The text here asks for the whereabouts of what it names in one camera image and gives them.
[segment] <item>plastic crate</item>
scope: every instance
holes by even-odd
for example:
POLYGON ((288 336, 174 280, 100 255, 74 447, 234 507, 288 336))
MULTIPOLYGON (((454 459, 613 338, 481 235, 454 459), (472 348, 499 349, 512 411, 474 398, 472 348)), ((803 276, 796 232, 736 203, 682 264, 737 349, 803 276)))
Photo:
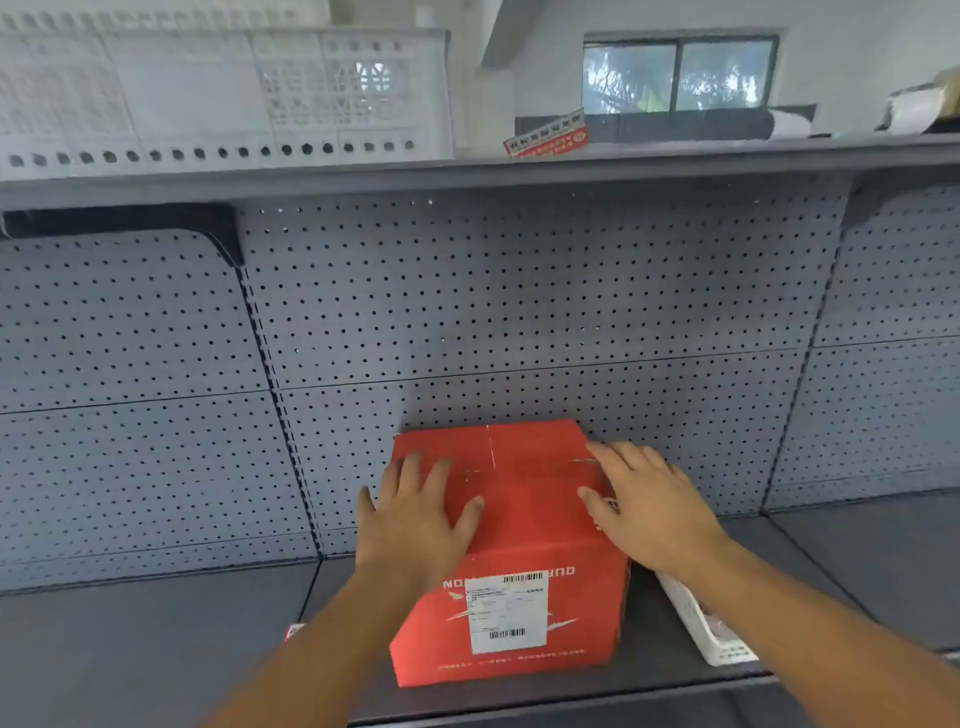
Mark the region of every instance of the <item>plastic crate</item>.
POLYGON ((295 30, 330 24, 326 0, 2 0, 0 33, 295 30))
POLYGON ((672 576, 657 572, 660 585, 680 615, 700 654, 715 667, 756 660, 754 651, 720 619, 708 615, 697 597, 672 576))
POLYGON ((446 31, 0 36, 0 180, 452 158, 446 31))

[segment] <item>forearm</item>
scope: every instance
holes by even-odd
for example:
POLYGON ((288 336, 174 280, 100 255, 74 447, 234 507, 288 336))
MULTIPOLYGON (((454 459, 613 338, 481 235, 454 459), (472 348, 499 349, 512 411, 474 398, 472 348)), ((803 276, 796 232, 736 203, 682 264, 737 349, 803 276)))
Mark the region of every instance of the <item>forearm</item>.
POLYGON ((204 728, 342 728, 419 596, 402 572, 358 570, 204 728))
POLYGON ((960 672, 735 542, 680 578, 825 728, 960 725, 960 672))

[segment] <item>cardboard box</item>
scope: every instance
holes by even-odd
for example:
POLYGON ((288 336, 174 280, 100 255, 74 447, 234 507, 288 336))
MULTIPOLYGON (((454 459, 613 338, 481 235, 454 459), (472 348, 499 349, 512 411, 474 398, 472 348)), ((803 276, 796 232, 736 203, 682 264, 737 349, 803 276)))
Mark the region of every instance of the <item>cardboard box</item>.
POLYGON ((391 644, 401 687, 608 662, 620 636, 629 559, 577 497, 610 484, 571 420, 406 432, 394 458, 423 451, 422 476, 454 464, 446 514, 487 500, 453 576, 418 602, 391 644))

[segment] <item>person's left hand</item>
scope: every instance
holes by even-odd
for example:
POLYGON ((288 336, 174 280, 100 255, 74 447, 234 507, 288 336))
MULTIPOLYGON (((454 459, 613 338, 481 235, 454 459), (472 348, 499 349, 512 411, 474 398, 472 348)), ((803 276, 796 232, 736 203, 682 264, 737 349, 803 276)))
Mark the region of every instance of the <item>person's left hand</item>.
POLYGON ((476 497, 453 528, 444 512, 450 461, 441 460, 420 486, 420 453, 390 464, 380 483, 376 506, 364 486, 357 499, 356 567, 402 571, 422 594, 444 581, 467 553, 484 500, 476 497))

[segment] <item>white wall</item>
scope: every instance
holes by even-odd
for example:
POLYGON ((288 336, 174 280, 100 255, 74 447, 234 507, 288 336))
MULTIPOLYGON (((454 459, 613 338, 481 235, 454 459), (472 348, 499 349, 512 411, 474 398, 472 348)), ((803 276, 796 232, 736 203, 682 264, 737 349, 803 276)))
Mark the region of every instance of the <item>white wall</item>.
POLYGON ((867 131, 891 91, 960 64, 960 0, 548 0, 511 68, 479 67, 499 0, 352 0, 359 25, 412 25, 432 5, 451 31, 447 71, 461 153, 502 154, 515 116, 581 105, 584 36, 775 32, 771 103, 817 104, 817 132, 867 131))
POLYGON ((580 106, 584 35, 591 32, 772 31, 780 34, 780 52, 771 102, 819 104, 821 130, 863 129, 879 119, 864 117, 863 82, 872 79, 875 44, 894 1, 551 0, 514 63, 516 114, 580 106))

